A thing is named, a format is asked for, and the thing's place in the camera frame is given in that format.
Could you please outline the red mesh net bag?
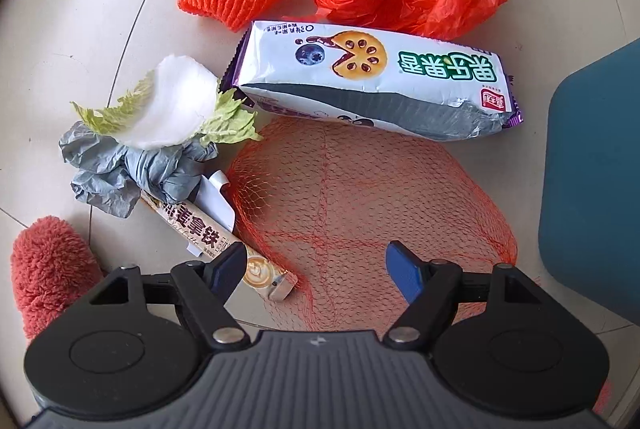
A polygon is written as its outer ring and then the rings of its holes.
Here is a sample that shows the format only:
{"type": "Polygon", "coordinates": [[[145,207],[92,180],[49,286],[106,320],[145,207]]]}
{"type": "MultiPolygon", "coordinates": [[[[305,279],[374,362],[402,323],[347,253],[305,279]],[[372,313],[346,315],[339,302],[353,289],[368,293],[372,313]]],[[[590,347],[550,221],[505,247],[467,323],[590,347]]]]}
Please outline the red mesh net bag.
{"type": "Polygon", "coordinates": [[[240,238],[298,279],[266,305],[285,331],[386,331],[406,308],[386,271],[391,241],[469,272],[518,256],[499,208],[432,141],[279,117],[227,175],[240,238]]]}

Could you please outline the latte coffee stick packet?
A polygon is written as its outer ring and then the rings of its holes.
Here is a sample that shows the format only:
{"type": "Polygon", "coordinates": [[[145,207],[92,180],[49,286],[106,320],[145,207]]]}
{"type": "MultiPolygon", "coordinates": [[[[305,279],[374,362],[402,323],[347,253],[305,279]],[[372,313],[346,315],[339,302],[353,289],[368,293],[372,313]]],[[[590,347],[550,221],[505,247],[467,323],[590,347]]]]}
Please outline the latte coffee stick packet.
{"type": "MultiPolygon", "coordinates": [[[[190,202],[165,204],[145,191],[141,197],[200,255],[215,259],[232,244],[241,243],[239,238],[190,202]]],[[[243,245],[247,253],[243,282],[264,299],[280,302],[288,298],[297,285],[297,276],[262,256],[245,241],[243,245]]]]}

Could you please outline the white cotton pad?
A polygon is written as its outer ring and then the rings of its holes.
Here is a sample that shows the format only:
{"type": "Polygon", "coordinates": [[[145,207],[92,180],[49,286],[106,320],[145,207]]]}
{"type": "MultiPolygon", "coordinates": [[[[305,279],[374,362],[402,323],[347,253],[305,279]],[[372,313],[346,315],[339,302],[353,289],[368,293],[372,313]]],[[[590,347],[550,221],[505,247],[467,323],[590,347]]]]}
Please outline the white cotton pad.
{"type": "Polygon", "coordinates": [[[191,56],[166,56],[144,81],[151,93],[127,126],[113,134],[120,144],[140,150],[182,144],[213,117],[218,79],[191,56]]]}

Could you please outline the green cabbage leaf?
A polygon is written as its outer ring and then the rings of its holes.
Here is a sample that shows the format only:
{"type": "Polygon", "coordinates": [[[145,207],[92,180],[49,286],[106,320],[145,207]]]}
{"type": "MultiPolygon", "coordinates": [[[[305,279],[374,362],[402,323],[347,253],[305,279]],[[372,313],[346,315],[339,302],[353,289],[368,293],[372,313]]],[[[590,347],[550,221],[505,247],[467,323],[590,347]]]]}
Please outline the green cabbage leaf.
{"type": "MultiPolygon", "coordinates": [[[[74,103],[73,107],[90,130],[101,134],[101,136],[114,138],[113,134],[124,129],[129,120],[134,118],[134,114],[141,110],[143,101],[149,97],[150,93],[151,84],[145,82],[143,78],[134,89],[126,91],[123,96],[118,98],[115,106],[85,108],[85,106],[74,103]]],[[[254,121],[255,115],[244,110],[240,101],[235,100],[230,92],[218,90],[218,100],[213,117],[207,119],[191,139],[198,137],[201,145],[238,143],[247,139],[257,140],[259,136],[255,130],[254,121]]]]}

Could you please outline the grey paper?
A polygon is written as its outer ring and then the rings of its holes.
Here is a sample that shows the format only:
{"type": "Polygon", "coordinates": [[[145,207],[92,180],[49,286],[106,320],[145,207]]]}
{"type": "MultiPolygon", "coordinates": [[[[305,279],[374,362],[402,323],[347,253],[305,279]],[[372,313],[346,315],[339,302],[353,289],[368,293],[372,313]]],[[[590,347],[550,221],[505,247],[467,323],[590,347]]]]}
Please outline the grey paper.
{"type": "Polygon", "coordinates": [[[58,141],[65,163],[77,169],[70,187],[78,202],[126,219],[143,193],[179,204],[198,187],[216,145],[195,137],[182,144],[140,150],[73,124],[58,141]]]}

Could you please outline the red fuzzy slipper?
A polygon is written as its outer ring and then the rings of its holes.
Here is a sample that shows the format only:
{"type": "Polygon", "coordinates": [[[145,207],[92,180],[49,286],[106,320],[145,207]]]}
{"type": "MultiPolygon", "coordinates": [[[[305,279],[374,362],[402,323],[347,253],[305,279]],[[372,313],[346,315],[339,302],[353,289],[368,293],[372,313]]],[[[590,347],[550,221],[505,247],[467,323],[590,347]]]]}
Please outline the red fuzzy slipper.
{"type": "Polygon", "coordinates": [[[37,337],[103,279],[88,244],[67,221],[48,215],[13,243],[11,281],[27,340],[37,337]]]}

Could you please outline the teal plastic trash bin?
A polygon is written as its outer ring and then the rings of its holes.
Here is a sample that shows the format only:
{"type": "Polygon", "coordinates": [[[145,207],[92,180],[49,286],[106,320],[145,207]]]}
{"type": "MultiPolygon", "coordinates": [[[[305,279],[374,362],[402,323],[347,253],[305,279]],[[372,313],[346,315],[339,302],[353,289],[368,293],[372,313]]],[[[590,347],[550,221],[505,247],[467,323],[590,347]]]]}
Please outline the teal plastic trash bin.
{"type": "Polygon", "coordinates": [[[538,229],[562,285],[639,321],[639,44],[566,77],[549,105],[538,229]]]}

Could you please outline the white paper scrap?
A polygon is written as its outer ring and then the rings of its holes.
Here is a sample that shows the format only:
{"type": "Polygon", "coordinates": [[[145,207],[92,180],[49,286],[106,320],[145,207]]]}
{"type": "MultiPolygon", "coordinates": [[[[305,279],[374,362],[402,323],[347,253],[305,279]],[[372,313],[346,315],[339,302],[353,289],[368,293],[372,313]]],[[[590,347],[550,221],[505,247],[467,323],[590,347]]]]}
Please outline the white paper scrap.
{"type": "Polygon", "coordinates": [[[186,232],[190,235],[188,250],[195,257],[204,253],[213,257],[234,243],[235,211],[222,194],[222,188],[228,183],[222,170],[208,178],[201,176],[198,192],[191,201],[191,217],[186,223],[186,232]]]}

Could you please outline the white biscuit snack package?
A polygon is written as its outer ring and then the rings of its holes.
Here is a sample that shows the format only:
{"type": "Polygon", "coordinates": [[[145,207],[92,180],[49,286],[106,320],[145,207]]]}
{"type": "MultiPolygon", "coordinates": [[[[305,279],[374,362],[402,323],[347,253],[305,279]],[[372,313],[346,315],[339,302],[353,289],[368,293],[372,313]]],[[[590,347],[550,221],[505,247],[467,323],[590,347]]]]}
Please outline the white biscuit snack package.
{"type": "Polygon", "coordinates": [[[494,52],[326,23],[255,21],[224,89],[279,115],[338,120],[436,142],[521,125],[512,79],[494,52]]]}

